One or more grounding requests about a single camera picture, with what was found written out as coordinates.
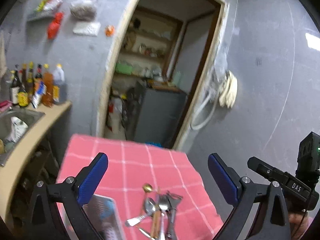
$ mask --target floor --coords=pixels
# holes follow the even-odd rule
[[[107,126],[105,126],[103,137],[107,139],[126,141],[124,128],[122,125],[120,125],[118,133],[113,133]]]

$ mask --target white hose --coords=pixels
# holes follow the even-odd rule
[[[209,102],[210,100],[210,93],[208,93],[208,96],[206,97],[206,99],[203,101],[203,103],[201,104],[201,106],[199,106],[199,108],[197,109],[197,111],[195,112],[195,115],[193,116],[192,120],[191,120],[191,123],[190,123],[190,128],[191,130],[200,130],[202,129],[203,127],[205,127],[208,122],[210,121],[210,119],[212,118],[213,116],[213,113],[214,111],[216,110],[216,106],[217,106],[217,103],[219,101],[219,95],[216,95],[216,99],[214,100],[214,103],[213,103],[213,107],[212,107],[212,110],[210,112],[210,114],[208,115],[208,117],[200,124],[198,125],[193,125],[193,121],[198,117],[198,115],[202,112],[202,110],[204,109],[204,107],[207,105],[207,103]]]
[[[218,101],[220,102],[220,106],[222,107],[227,106],[228,108],[232,108],[236,100],[237,87],[238,87],[237,78],[233,75],[231,71],[228,71],[228,74],[225,76],[224,82],[219,86],[217,94],[215,95],[215,100],[214,100],[213,107],[210,114],[202,123],[198,125],[193,124],[195,119],[199,116],[199,114],[203,111],[204,107],[212,98],[212,92],[209,90],[207,97],[205,98],[205,100],[202,102],[202,104],[199,106],[199,108],[197,109],[197,111],[192,117],[192,120],[190,123],[191,130],[200,130],[208,124],[208,122],[213,116],[214,111],[216,110]]]

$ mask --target table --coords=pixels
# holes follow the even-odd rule
[[[127,240],[147,239],[137,228],[124,226],[125,220],[140,214],[144,183],[160,187],[161,193],[169,190],[184,197],[175,221],[179,240],[212,240],[222,227],[202,179],[185,153],[129,141],[73,135],[57,182],[76,176],[99,152],[107,154],[109,165],[95,193],[115,200]],[[139,225],[150,232],[151,218]]]

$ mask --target blue gripper pad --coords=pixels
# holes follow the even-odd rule
[[[82,168],[76,177],[78,184],[77,201],[80,206],[87,204],[96,188],[98,187],[104,173],[108,168],[108,157],[104,153],[98,153],[89,166]]]
[[[208,168],[209,171],[217,183],[224,199],[229,205],[233,205],[233,207],[237,206],[239,203],[239,190],[241,191],[241,185],[238,181],[235,183],[232,181],[228,172],[226,170],[230,169],[227,165],[222,161],[218,154],[210,154],[208,158]]]

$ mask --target stainless steel sink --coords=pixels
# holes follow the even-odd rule
[[[4,142],[11,133],[11,117],[16,116],[28,125],[26,132],[13,145],[13,147],[4,154],[0,155],[0,166],[4,166],[12,151],[15,149],[19,141],[25,136],[30,128],[44,115],[44,113],[36,112],[23,108],[9,109],[0,114],[0,139]]]

